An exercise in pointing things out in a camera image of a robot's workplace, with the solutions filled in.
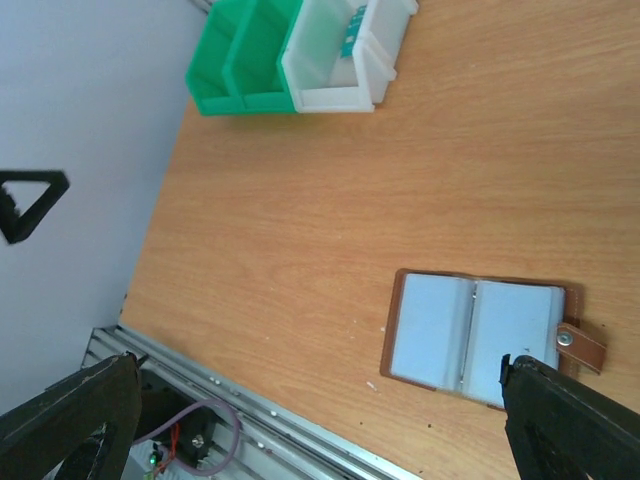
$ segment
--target screw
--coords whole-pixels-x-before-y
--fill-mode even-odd
[[[196,448],[202,448],[202,446],[204,445],[204,438],[202,438],[202,435],[196,435],[195,437],[193,437],[193,439],[191,440],[191,445]]]
[[[573,343],[573,335],[569,332],[561,332],[558,334],[558,343],[563,347],[568,347]]]

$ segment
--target leather strap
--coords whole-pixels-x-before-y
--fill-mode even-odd
[[[600,343],[584,331],[563,322],[558,325],[556,348],[561,355],[578,362],[597,374],[602,371],[607,346]]]

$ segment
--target gray wall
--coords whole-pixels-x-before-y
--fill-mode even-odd
[[[188,0],[0,0],[0,169],[71,181],[29,239],[0,237],[0,413],[77,370],[91,328],[117,321],[204,21]]]

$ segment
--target wooden tabletop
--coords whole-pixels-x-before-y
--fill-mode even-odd
[[[190,105],[124,323],[425,478],[515,478],[504,413],[380,377],[394,273],[576,282],[581,378],[640,411],[637,5],[423,1],[373,114]]]

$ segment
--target cable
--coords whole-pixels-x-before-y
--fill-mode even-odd
[[[194,410],[197,410],[198,408],[205,407],[205,406],[221,408],[222,410],[227,412],[231,417],[231,424],[233,427],[233,438],[231,440],[231,448],[229,448],[229,452],[218,465],[208,470],[198,470],[197,468],[193,468],[191,465],[187,465],[186,463],[182,462],[179,458],[174,458],[173,463],[177,464],[180,468],[190,473],[191,475],[195,475],[198,477],[209,477],[217,473],[220,473],[222,470],[226,468],[227,465],[229,465],[229,463],[231,463],[231,460],[233,460],[233,457],[235,456],[236,451],[238,450],[238,444],[240,443],[241,425],[240,425],[240,420],[238,419],[236,412],[233,410],[233,408],[231,408],[231,405],[217,398],[207,398],[204,400],[200,400],[199,402],[196,402],[192,405],[189,405],[187,408],[182,410],[180,413],[174,415],[172,418],[170,418],[165,423],[160,425],[158,428],[153,430],[151,433],[147,433],[145,436],[135,440],[133,444],[138,445],[139,443],[146,442],[147,440],[151,440],[153,437],[155,437],[159,433],[162,433],[166,429],[171,428],[172,425],[177,423],[179,420],[181,420],[183,417],[187,416]]]

